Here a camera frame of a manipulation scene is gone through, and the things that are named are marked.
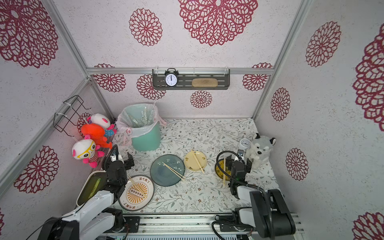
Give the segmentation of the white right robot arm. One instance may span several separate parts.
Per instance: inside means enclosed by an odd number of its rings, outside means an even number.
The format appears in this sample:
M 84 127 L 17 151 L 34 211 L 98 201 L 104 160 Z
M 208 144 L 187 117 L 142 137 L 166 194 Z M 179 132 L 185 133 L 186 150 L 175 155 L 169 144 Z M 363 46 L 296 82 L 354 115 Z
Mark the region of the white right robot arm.
M 230 175 L 219 164 L 220 156 L 223 154 L 231 154 L 238 158 L 229 162 L 231 165 Z M 231 194 L 239 200 L 251 203 L 250 207 L 235 209 L 233 221 L 215 220 L 211 223 L 213 232 L 220 240 L 224 238 L 217 232 L 215 225 L 251 229 L 257 232 L 261 238 L 271 240 L 296 233 L 295 221 L 280 190 L 266 191 L 262 187 L 245 181 L 246 174 L 250 172 L 251 161 L 245 162 L 235 152 L 222 151 L 216 157 L 216 166 L 230 179 Z

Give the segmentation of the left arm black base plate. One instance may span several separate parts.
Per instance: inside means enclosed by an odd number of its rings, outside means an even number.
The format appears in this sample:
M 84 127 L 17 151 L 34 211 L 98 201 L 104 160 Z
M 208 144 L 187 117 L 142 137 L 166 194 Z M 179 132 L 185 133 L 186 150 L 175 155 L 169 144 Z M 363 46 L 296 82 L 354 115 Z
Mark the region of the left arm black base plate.
M 124 216 L 123 225 L 121 227 L 113 227 L 105 231 L 105 234 L 119 234 L 119 233 L 137 233 L 140 226 L 140 217 Z

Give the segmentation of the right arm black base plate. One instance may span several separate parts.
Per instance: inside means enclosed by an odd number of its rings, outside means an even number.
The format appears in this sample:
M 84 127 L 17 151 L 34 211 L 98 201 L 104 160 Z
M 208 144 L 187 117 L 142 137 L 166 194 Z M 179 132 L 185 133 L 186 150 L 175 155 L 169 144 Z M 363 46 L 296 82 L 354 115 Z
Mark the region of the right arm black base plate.
M 232 215 L 215 215 L 215 222 L 212 227 L 219 232 L 252 232 L 254 228 L 238 223 Z

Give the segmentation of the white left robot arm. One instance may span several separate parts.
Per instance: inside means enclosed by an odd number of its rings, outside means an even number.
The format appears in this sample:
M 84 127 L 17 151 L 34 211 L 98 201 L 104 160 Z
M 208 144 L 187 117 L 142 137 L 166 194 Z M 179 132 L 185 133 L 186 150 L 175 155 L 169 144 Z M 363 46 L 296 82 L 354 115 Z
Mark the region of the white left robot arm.
M 60 218 L 50 218 L 38 227 L 39 240 L 95 240 L 106 231 L 121 232 L 126 227 L 123 212 L 111 208 L 125 191 L 128 167 L 114 145 L 103 160 L 107 182 L 84 204 Z

